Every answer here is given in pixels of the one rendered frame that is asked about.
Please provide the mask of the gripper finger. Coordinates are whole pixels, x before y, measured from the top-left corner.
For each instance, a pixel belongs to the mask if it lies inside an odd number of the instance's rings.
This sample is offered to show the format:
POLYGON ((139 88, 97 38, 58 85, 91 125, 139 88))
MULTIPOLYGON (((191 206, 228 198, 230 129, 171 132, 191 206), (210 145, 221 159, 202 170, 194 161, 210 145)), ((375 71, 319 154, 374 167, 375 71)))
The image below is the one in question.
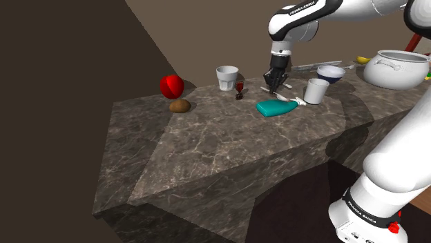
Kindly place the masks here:
POLYGON ((287 78, 288 74, 285 71, 278 71, 275 74, 275 90, 277 90, 280 85, 284 84, 287 78))
POLYGON ((269 93, 273 94, 274 93, 274 84, 275 84, 275 78, 272 74, 272 70, 268 70, 264 75, 264 80, 268 86, 269 89, 269 93))

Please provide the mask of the silver spoon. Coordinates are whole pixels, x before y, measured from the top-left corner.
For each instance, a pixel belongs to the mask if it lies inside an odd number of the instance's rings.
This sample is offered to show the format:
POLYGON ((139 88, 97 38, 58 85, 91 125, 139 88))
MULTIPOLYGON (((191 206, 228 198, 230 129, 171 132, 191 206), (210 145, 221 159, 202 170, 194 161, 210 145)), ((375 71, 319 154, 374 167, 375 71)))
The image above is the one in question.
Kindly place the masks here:
POLYGON ((289 101, 289 99, 288 98, 286 98, 286 97, 284 97, 284 96, 282 96, 282 95, 280 95, 280 94, 278 94, 278 93, 271 93, 270 92, 270 89, 268 89, 268 88, 265 88, 265 87, 260 87, 263 91, 265 91, 265 92, 267 92, 267 93, 269 93, 270 95, 274 95, 277 99, 279 99, 279 100, 281 100, 281 101, 289 101))

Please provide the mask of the teal bottle with white cap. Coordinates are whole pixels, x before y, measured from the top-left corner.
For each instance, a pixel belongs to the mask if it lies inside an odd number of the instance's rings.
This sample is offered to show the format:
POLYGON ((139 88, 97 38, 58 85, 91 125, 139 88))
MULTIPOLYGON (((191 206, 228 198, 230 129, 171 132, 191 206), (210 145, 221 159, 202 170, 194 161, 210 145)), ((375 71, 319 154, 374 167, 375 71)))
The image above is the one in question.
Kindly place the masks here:
POLYGON ((307 103, 302 99, 296 97, 288 101, 282 101, 279 99, 270 99, 267 101, 261 101, 256 104, 256 110, 260 112, 264 117, 275 117, 284 115, 291 112, 298 106, 306 106, 307 103))

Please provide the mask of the plain white cup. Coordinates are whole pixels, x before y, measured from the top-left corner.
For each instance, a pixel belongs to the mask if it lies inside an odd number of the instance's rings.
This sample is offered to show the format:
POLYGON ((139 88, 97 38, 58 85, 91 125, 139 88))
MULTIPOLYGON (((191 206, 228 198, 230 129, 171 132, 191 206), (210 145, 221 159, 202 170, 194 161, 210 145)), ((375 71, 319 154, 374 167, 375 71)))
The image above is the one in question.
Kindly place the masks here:
POLYGON ((304 101, 308 104, 319 105, 323 100, 328 86, 329 82, 324 79, 309 79, 303 97, 304 101))

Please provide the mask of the long grey knife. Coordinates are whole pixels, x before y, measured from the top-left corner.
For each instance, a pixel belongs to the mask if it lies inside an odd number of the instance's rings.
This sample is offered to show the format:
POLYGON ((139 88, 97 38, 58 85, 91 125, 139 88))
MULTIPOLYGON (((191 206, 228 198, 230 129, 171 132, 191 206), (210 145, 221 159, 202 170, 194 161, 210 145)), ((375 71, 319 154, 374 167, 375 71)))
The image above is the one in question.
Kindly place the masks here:
POLYGON ((320 62, 320 63, 314 63, 314 64, 305 64, 301 66, 292 66, 291 71, 303 71, 303 70, 314 70, 317 69, 319 66, 337 66, 341 64, 342 61, 326 61, 326 62, 320 62))

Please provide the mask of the white ribbed cup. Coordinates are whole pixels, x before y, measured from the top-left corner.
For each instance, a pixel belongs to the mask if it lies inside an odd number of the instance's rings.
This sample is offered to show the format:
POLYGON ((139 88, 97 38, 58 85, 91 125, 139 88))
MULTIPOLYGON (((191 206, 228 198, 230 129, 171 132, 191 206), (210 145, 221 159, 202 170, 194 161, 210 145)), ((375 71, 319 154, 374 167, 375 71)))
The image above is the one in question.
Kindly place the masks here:
POLYGON ((220 90, 231 91, 234 89, 238 71, 239 69, 235 66, 219 66, 216 68, 220 90))

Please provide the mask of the white and blue bowl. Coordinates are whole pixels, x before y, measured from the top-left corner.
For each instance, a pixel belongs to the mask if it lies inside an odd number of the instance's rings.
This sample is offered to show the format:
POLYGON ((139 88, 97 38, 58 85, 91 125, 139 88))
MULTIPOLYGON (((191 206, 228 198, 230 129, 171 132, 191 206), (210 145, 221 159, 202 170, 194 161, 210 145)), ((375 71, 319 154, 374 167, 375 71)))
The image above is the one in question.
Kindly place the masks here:
POLYGON ((345 70, 336 66, 319 66, 316 72, 319 79, 324 79, 330 84, 336 83, 345 75, 345 70))

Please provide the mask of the brown potato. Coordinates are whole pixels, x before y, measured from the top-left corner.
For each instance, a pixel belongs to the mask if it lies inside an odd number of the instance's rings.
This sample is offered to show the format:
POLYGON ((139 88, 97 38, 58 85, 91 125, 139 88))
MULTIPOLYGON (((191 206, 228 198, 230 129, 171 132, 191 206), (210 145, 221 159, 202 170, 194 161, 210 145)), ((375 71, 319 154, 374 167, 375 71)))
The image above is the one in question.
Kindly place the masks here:
POLYGON ((169 110, 172 113, 186 113, 191 109, 191 103, 186 99, 177 99, 169 105, 169 110))

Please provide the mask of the red apple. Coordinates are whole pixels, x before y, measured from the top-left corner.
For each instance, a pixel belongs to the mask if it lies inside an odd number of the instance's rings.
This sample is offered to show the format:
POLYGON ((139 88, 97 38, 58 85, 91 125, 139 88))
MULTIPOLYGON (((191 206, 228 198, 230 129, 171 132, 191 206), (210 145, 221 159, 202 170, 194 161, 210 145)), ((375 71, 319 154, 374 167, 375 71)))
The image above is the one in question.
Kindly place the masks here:
POLYGON ((178 75, 167 75, 160 80, 160 90, 167 99, 177 99, 184 91, 184 81, 178 75))

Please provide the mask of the large white pot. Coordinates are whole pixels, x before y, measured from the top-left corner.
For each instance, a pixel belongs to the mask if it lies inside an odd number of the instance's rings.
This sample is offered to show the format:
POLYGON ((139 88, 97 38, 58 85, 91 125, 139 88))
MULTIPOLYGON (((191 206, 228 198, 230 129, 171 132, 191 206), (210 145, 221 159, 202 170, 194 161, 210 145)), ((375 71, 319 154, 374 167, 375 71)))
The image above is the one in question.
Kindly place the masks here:
POLYGON ((365 65, 364 80, 390 90, 409 90, 423 82, 431 57, 401 50, 380 50, 365 65))

